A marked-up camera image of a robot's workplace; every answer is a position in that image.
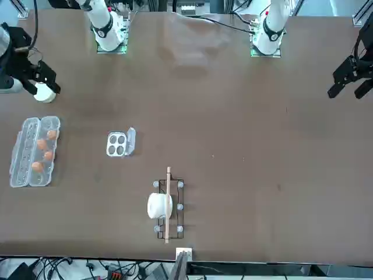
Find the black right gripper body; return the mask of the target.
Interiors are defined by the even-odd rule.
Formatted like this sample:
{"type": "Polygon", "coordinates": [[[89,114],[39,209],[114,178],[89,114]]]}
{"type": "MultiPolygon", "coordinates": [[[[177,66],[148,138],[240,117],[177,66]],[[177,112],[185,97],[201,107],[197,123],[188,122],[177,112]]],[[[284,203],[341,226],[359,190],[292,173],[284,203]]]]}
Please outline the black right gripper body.
{"type": "Polygon", "coordinates": [[[23,86],[29,81],[37,82],[38,65],[29,61],[32,39],[21,27],[2,26],[2,85],[23,86]]]}

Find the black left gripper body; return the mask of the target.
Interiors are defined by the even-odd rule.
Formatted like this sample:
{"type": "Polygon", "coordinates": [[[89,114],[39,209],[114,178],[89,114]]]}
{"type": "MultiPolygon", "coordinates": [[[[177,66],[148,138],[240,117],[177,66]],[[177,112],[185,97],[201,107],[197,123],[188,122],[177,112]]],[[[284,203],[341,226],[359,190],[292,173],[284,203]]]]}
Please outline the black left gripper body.
{"type": "Polygon", "coordinates": [[[357,65],[368,71],[372,68],[372,21],[367,20],[364,26],[360,29],[357,37],[357,65]],[[358,49],[360,43],[363,44],[365,49],[365,54],[360,57],[358,54],[358,49]]]}

